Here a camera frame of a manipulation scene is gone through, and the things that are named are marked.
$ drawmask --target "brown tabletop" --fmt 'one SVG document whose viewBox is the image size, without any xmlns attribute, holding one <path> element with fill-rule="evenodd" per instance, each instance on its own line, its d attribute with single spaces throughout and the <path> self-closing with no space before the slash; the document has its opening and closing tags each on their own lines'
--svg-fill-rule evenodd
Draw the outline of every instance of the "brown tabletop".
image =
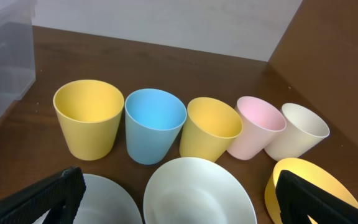
<svg viewBox="0 0 358 224">
<path fill-rule="evenodd" d="M 84 173 L 101 175 L 123 186 L 142 211 L 144 190 L 153 172 L 179 157 L 177 139 L 158 164 L 134 162 L 126 151 L 124 121 L 106 157 L 92 162 L 73 157 L 52 105 L 55 91 L 73 80 L 106 81 L 125 97 L 140 88 L 159 88 L 184 104 L 198 96 L 210 96 L 234 106 L 240 96 L 252 95 L 277 108 L 293 102 L 316 111 L 265 62 L 41 27 L 34 27 L 34 45 L 37 81 L 0 125 L 0 199 L 76 165 Z M 302 158 L 331 173 L 358 200 L 358 148 L 328 124 L 330 137 Z M 225 152 L 216 163 L 244 186 L 258 223 L 272 223 L 264 190 L 275 161 L 264 151 L 249 161 Z"/>
</svg>

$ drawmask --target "yellow cup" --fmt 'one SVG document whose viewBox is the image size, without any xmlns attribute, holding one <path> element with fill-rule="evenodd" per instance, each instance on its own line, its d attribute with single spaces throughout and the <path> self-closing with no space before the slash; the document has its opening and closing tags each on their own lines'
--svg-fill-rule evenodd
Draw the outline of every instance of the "yellow cup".
<svg viewBox="0 0 358 224">
<path fill-rule="evenodd" d="M 195 98 L 188 104 L 187 112 L 179 147 L 182 157 L 215 162 L 241 133 L 240 116 L 222 101 Z"/>
<path fill-rule="evenodd" d="M 74 81 L 56 91 L 53 105 L 75 157 L 92 161 L 110 152 L 124 107 L 116 87 L 97 80 Z"/>
<path fill-rule="evenodd" d="M 275 224 L 282 224 L 280 206 L 276 198 L 275 188 L 282 170 L 289 170 L 315 186 L 358 209 L 358 202 L 353 195 L 335 177 L 322 168 L 298 158 L 280 160 L 274 167 L 273 174 L 265 190 L 265 203 L 268 214 Z"/>
</svg>

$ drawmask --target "wall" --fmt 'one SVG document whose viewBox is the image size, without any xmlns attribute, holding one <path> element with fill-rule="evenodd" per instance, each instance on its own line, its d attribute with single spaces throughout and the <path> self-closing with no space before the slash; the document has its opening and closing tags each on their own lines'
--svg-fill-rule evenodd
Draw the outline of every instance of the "wall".
<svg viewBox="0 0 358 224">
<path fill-rule="evenodd" d="M 38 0 L 33 25 L 267 61 L 301 0 Z"/>
<path fill-rule="evenodd" d="M 269 62 L 358 145 L 358 1 L 304 0 Z"/>
</svg>

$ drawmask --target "pink cup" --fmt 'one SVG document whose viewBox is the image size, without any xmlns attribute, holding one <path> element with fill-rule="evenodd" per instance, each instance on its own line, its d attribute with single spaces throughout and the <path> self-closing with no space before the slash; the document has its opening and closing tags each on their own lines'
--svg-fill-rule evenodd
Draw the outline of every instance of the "pink cup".
<svg viewBox="0 0 358 224">
<path fill-rule="evenodd" d="M 253 158 L 287 125 L 276 107 L 256 97 L 239 98 L 236 111 L 242 119 L 243 129 L 227 151 L 237 159 Z"/>
</svg>

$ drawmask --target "white wall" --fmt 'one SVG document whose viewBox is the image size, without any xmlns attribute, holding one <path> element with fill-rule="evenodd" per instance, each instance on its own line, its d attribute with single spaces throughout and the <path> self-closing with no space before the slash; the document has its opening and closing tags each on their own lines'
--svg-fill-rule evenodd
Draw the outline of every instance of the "white wall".
<svg viewBox="0 0 358 224">
<path fill-rule="evenodd" d="M 38 0 L 33 25 L 267 61 L 301 0 Z"/>
</svg>

